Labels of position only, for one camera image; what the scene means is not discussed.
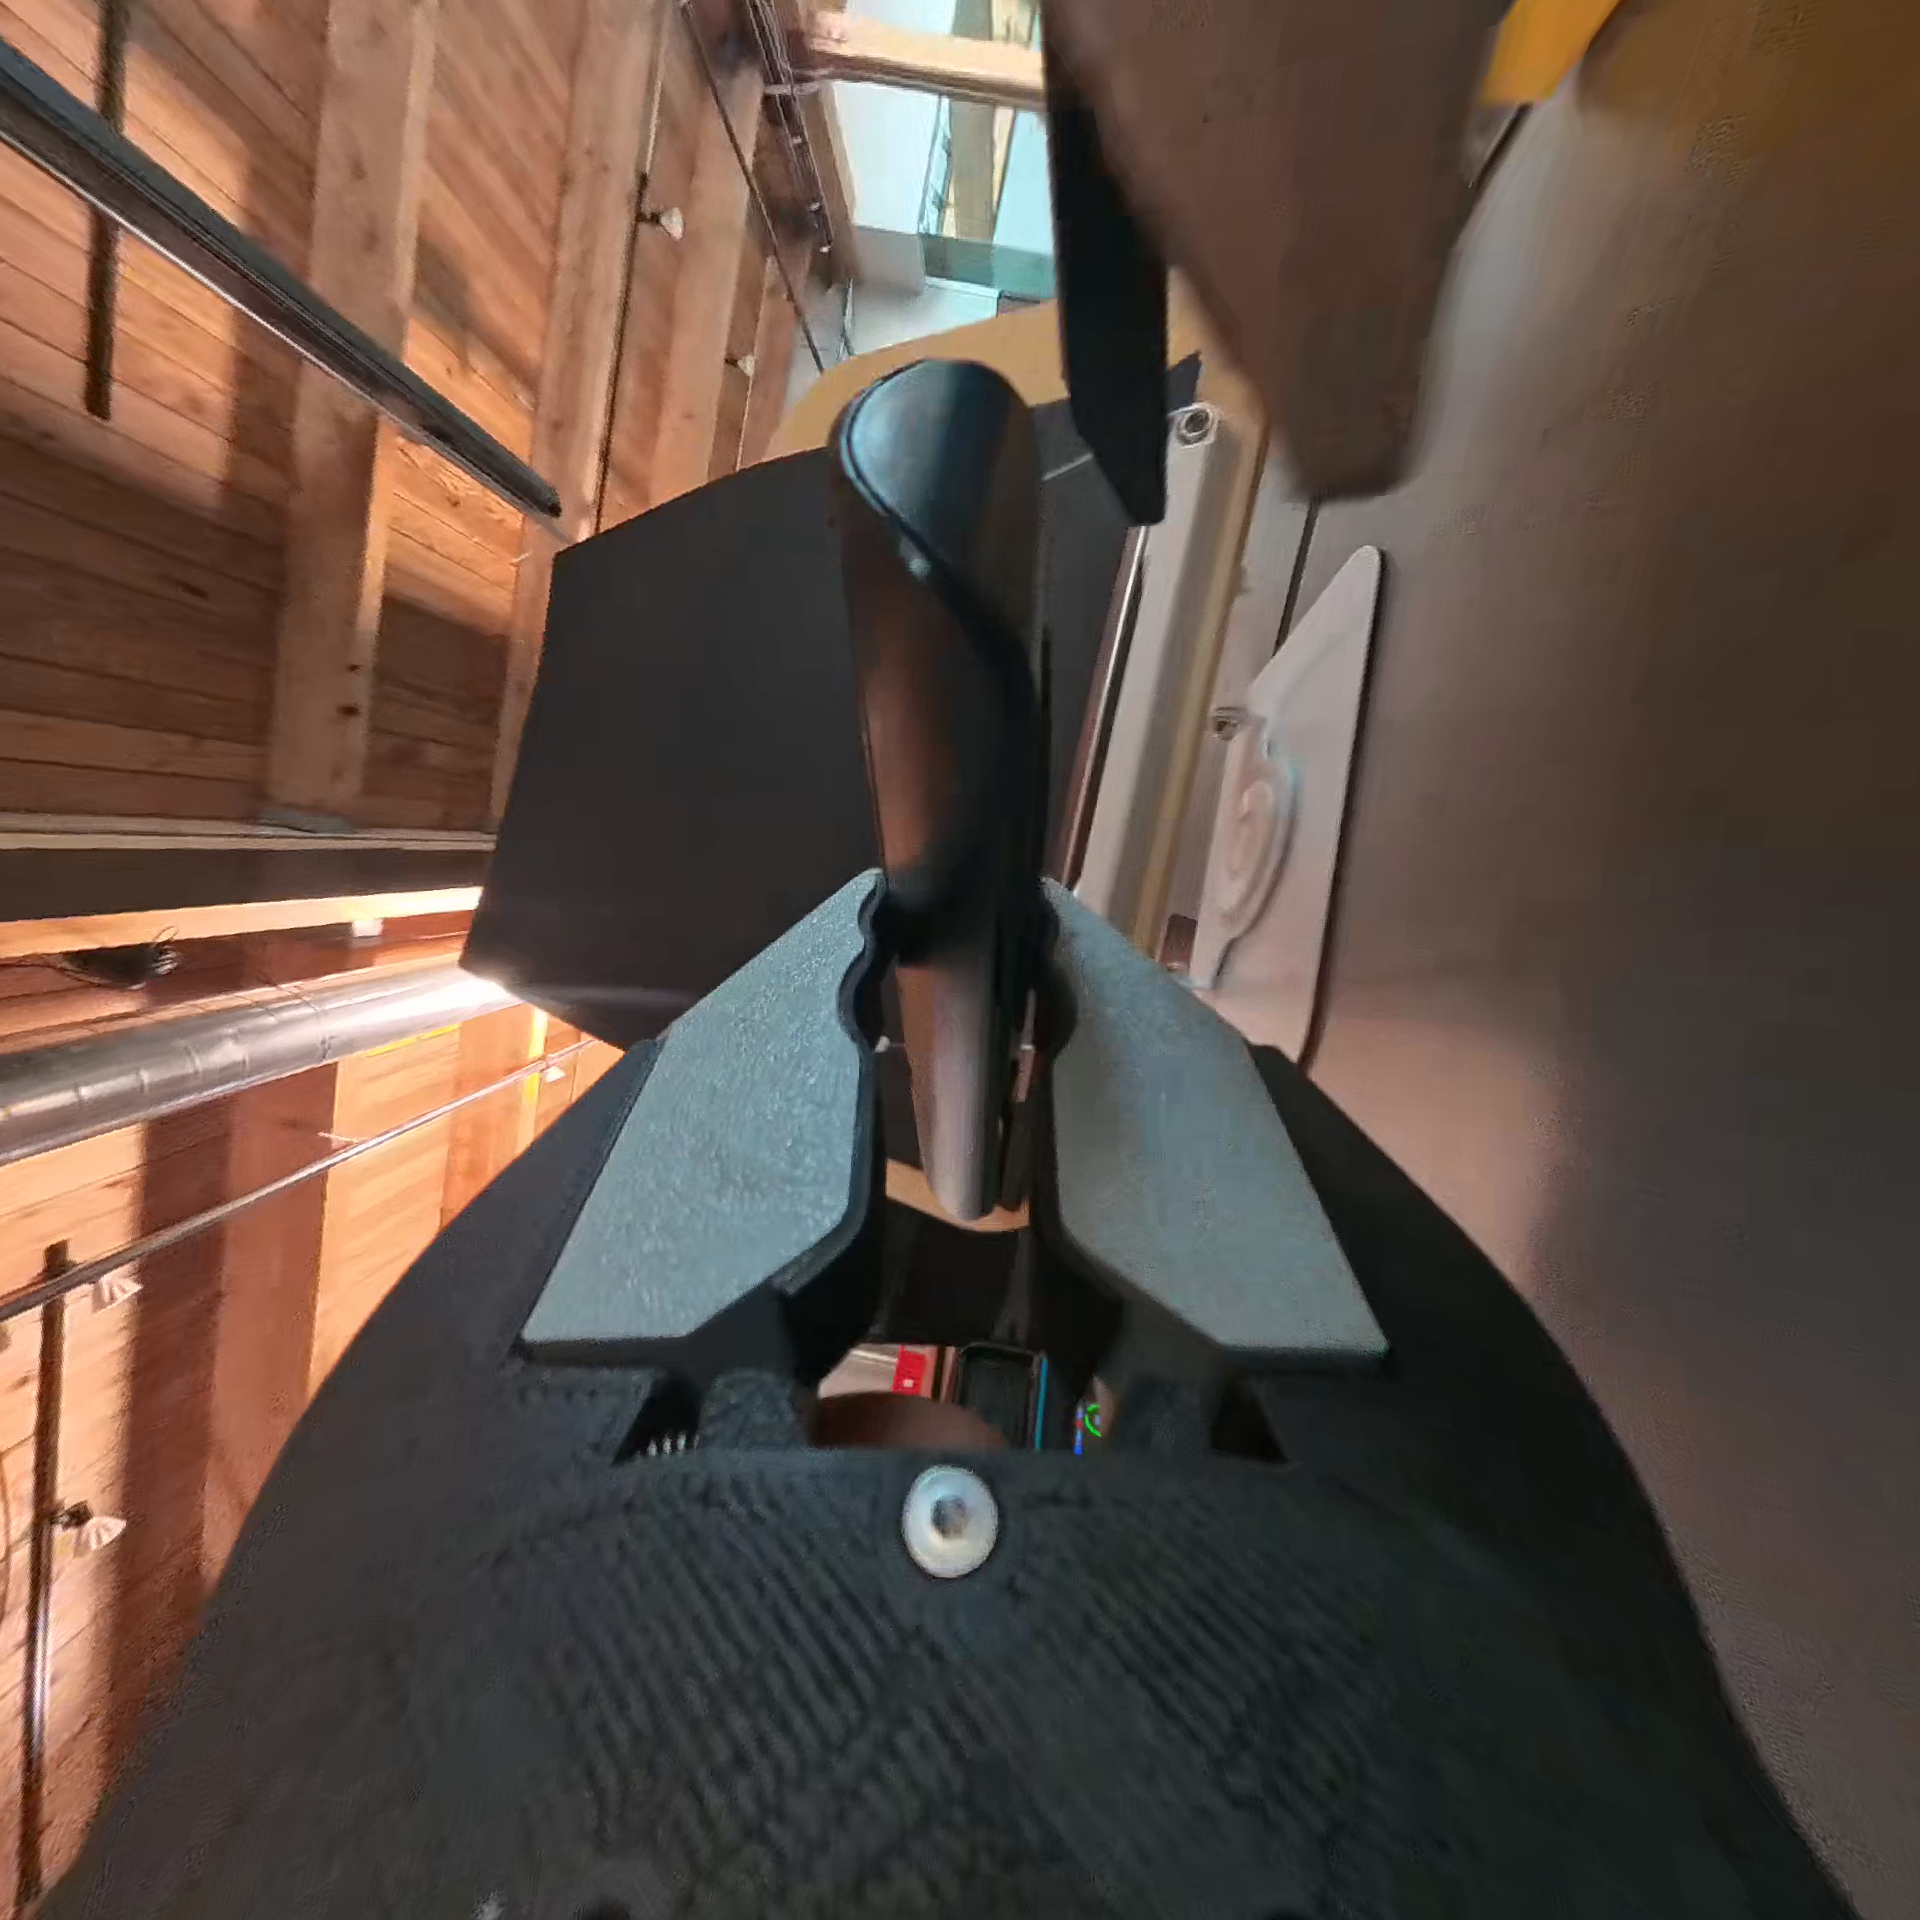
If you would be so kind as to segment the silver ventilation duct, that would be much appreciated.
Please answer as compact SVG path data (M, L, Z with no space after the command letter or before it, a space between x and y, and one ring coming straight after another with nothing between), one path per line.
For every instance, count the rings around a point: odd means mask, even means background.
M2 1163L188 1113L514 1004L493 980L437 963L237 993L14 1047L2 1060Z

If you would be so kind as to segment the yellow plastic bin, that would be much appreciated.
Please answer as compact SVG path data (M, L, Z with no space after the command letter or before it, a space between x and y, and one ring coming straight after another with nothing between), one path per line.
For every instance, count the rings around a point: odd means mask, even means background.
M1617 7L1614 0L1508 5L1479 84L1479 105L1525 107L1553 95Z

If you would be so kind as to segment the linear ceiling light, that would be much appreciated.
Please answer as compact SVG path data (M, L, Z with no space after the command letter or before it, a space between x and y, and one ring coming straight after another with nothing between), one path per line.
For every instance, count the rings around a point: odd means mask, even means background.
M357 921L410 921L468 915L482 899L479 884L428 886L368 897L273 899L176 908L135 908L110 915L7 921L2 959L48 954L161 945L172 939L231 939L250 933L349 926Z

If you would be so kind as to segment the black plastic tool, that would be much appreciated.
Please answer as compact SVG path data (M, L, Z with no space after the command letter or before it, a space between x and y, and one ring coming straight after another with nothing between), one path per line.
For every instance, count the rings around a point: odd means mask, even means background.
M920 1171L975 1221L1001 1207L1040 969L1038 429L993 367L919 358L852 398L829 467Z

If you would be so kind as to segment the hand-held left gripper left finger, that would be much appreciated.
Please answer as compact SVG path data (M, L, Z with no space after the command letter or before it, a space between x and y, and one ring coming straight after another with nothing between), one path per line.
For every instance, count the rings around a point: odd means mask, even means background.
M879 1303L869 869L664 1028L521 1333L543 1365L832 1370Z

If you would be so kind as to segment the black ceiling track rail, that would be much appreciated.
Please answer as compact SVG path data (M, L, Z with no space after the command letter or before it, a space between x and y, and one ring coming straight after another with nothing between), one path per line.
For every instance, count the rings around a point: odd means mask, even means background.
M2 139L106 221L293 347L310 367L375 407L409 442L437 450L516 513L560 518L560 494L527 462L9 42L2 46Z

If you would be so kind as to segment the black wooden book stand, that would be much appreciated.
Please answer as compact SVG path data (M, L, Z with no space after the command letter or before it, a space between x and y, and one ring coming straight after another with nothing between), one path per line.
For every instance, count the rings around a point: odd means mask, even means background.
M1049 434L1021 399L1040 444L1045 614ZM832 429L823 449L686 492L556 559L534 693L464 965L630 1049L607 1117L562 1153L556 1172L525 1181L560 1205L566 1231L664 1028L856 873L882 875L832 524ZM1047 890L1060 724L1041 622ZM1047 993L1041 900L1030 1002ZM898 1005L882 935L879 900L869 1036Z

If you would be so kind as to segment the black battery charger case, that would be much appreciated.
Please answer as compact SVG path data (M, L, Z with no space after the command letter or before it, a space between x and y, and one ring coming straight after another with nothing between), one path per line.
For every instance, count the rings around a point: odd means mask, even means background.
M1101 1386L1071 1389L1047 1356L1001 1342L951 1349L944 1402L975 1415L1007 1449L1092 1455L1111 1435Z

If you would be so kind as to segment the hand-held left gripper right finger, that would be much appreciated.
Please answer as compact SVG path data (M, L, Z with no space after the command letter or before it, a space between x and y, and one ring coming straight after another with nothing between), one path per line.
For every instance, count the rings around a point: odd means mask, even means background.
M1055 883L1036 1333L1066 1373L1376 1370L1388 1339L1246 1041Z

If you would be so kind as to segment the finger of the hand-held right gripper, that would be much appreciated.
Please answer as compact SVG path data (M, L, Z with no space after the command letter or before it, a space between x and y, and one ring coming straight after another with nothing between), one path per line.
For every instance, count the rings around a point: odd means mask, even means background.
M1136 524L1166 513L1167 277L1253 383L1306 499L1408 467L1487 3L1047 3L1062 372Z

